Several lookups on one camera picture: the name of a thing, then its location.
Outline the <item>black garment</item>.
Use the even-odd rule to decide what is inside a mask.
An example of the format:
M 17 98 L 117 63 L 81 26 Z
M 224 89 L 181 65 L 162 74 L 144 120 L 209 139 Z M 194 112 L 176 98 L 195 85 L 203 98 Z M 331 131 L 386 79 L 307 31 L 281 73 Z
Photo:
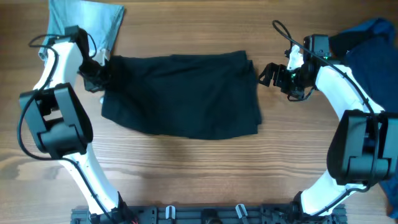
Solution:
M 114 56 L 101 114 L 146 134 L 219 140 L 257 134 L 254 65 L 244 51 L 151 58 Z

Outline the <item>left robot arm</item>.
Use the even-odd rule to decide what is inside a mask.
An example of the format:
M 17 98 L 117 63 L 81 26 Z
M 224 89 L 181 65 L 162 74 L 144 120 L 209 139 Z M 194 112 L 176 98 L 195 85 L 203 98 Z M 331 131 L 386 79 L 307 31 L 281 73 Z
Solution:
M 94 39 L 78 26 L 46 34 L 48 64 L 32 91 L 19 97 L 17 141 L 38 161 L 57 161 L 70 173 L 88 203 L 89 223 L 136 223 L 120 193 L 105 176 L 92 147 L 93 128 L 74 89 L 78 75 L 94 91 L 104 86 L 104 67 L 90 54 Z

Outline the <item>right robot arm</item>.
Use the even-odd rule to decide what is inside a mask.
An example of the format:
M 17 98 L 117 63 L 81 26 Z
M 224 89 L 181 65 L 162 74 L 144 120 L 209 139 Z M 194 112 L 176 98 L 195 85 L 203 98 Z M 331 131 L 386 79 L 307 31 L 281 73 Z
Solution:
M 304 101 L 306 88 L 322 92 L 339 118 L 330 144 L 327 170 L 299 192 L 290 215 L 303 222 L 332 213 L 356 192 L 390 179 L 397 165 L 397 114 L 389 113 L 365 93 L 351 69 L 332 58 L 327 35 L 313 34 L 303 45 L 290 42 L 287 65 L 269 63 L 259 83 L 274 85 L 289 101 Z

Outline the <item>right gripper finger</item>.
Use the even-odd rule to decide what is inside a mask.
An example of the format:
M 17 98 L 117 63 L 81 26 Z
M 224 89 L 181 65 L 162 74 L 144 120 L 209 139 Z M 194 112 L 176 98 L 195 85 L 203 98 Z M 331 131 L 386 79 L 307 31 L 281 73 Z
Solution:
M 273 74 L 269 73 L 261 73 L 259 75 L 258 83 L 264 86 L 269 87 L 271 84 L 271 81 L 273 79 Z
M 262 71 L 262 77 L 273 77 L 276 72 L 279 71 L 279 65 L 276 63 L 268 63 L 265 69 Z

